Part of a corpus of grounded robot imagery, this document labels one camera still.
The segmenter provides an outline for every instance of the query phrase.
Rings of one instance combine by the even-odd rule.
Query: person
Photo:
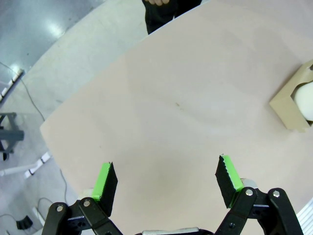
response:
[[[148,34],[192,8],[201,0],[142,0],[146,8],[145,21]]]

